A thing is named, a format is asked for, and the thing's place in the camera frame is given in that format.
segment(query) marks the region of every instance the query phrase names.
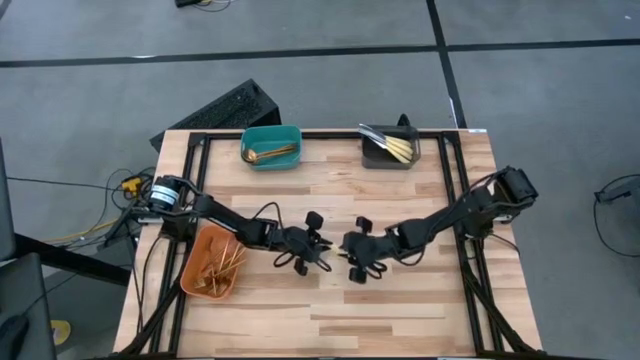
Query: orange bowl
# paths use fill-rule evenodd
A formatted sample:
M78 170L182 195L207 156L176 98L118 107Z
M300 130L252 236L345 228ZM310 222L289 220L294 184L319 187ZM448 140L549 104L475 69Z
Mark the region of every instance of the orange bowl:
M213 265L214 268L219 267L222 265L223 259L226 263L234 257L234 254L236 257L233 261L234 264L243 261L243 249L244 246L236 240L233 233L217 225L202 228L193 244L187 265L180 278L182 290L189 295L203 299L222 300L227 298L235 285L240 266L229 270L230 273L227 274L227 276L231 279L230 284L215 295L208 291L209 287L196 287L196 281L202 278L201 274L205 272L210 265Z

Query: orange basket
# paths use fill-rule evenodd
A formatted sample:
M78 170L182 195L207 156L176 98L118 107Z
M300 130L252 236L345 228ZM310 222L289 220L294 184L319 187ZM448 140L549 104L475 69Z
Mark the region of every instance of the orange basket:
M190 295L222 300L231 294L245 248L235 236L216 225L200 230L187 260L180 286Z

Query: yellow cable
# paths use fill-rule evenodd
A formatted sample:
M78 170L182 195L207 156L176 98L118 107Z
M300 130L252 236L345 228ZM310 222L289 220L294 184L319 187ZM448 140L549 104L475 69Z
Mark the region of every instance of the yellow cable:
M79 232L79 233L75 233L75 234L71 234L71 235L67 235L67 236L63 236L63 237L59 237L59 238L55 238L55 239L45 240L44 242L45 243L57 243L57 242L61 242L63 240L79 238L79 237L85 236L87 234L90 234L92 232L96 232L96 231L98 231L100 229L104 229L104 228L106 228L108 226L111 226L111 225L115 224L116 221L118 221L118 219L113 219L113 220L108 221L108 222L106 222L104 224L98 225L98 226L94 227L93 229L89 229L89 230L86 230L86 231L82 231L82 232Z

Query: gold spoon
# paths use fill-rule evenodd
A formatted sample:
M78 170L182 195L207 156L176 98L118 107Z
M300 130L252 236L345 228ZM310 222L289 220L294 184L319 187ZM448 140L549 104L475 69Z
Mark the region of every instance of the gold spoon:
M288 153L291 153L293 151L295 151L297 149L297 145L296 144L289 144L283 147L280 147L278 149L275 150L271 150L271 151L265 151L265 152L261 152L261 153L256 153L255 151L251 150L251 149L247 149L242 153L242 158L244 159L244 161L251 163L251 164L255 164L258 161L265 159L265 158L269 158L269 157L274 157L274 156L280 156L280 155L285 155Z

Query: wooden table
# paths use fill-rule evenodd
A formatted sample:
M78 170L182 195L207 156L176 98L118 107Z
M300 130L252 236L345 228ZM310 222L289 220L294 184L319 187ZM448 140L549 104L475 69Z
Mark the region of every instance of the wooden table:
M166 132L156 175L182 174L188 135L188 131ZM470 182L496 170L486 132L460 131L460 137ZM244 216L252 216L265 203L277 201L285 226L306 228L306 213L314 210L324 216L320 230L323 237L341 244L342 235L355 228L359 215L373 220L374 233L380 233L385 226L428 216L447 205L434 140L422 140L422 158L409 171L363 168L357 140L305 140L297 169L254 172L239 159L239 143L213 141L205 191ZM452 151L449 156L455 164ZM196 152L193 178L198 159ZM263 215L276 216L274 211ZM159 226L148 226L142 231L136 254L139 279L158 230ZM508 226L498 226L496 233L513 239ZM540 348L518 255L491 239L487 239L485 249L498 308L527 343ZM144 289L145 319L157 304L166 251L167 241L161 240L150 258ZM418 266L389 261L390 269L383 279L370 279L365 285L350 282L349 265L331 253L324 257L333 272L325 273L310 265L306 277L298 276L291 266L274 268L276 256L248 251L234 292L223 302L187 297L179 356L474 354L451 230L436 237ZM167 348L172 313L169 309L165 317L161 350ZM490 349L482 306L479 314ZM137 316L131 281L115 351L135 336Z

